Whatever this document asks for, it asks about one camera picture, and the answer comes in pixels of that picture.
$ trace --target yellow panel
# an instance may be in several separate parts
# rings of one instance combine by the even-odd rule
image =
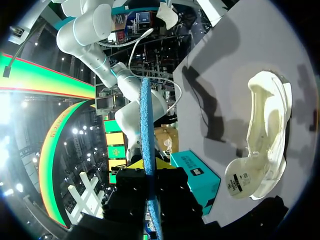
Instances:
[[[125,144],[124,134],[122,132],[107,133],[105,137],[107,145]]]
[[[109,160],[109,171],[111,171],[111,167],[116,167],[124,164],[127,164],[127,161],[125,159]]]
[[[160,158],[156,159],[156,169],[175,169],[176,167],[171,166],[169,163],[161,160]],[[142,160],[137,161],[136,163],[127,167],[127,169],[145,169],[144,162]]]

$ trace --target shoe label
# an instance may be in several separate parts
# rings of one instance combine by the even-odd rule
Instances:
[[[231,196],[237,195],[243,191],[243,187],[250,183],[250,176],[247,172],[243,174],[227,175],[227,187]]]

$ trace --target black cable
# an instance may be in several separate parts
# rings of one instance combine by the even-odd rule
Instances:
[[[14,54],[14,56],[12,56],[9,65],[4,67],[4,71],[3,71],[3,77],[4,78],[9,78],[10,77],[11,67],[12,67],[14,61],[16,60],[18,55],[21,53],[21,51],[24,49],[24,47],[25,47],[26,43],[28,42],[28,40],[44,25],[46,25],[46,22],[42,21],[41,23],[39,23],[37,26],[35,26],[33,28],[33,31],[31,33],[29,33],[29,35],[26,37],[25,41],[20,45],[19,49]]]

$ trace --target cardboard box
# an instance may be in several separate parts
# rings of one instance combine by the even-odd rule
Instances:
[[[203,207],[203,215],[209,214],[216,199],[221,178],[192,151],[172,153],[171,165],[184,169],[188,175],[189,188]]]
[[[179,135],[177,129],[170,126],[156,127],[154,129],[154,133],[155,138],[157,139],[159,146],[163,151],[166,151],[168,148],[165,145],[165,141],[167,140],[171,140],[172,142],[171,151],[169,152],[170,154],[177,153],[179,151]]]

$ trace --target yellow banner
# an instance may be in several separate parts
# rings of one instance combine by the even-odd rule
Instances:
[[[124,134],[122,132],[107,133],[105,137],[106,137],[106,144],[108,146],[125,144]]]
[[[124,164],[127,164],[127,161],[125,159],[109,160],[109,171],[111,171],[111,167],[116,167]]]

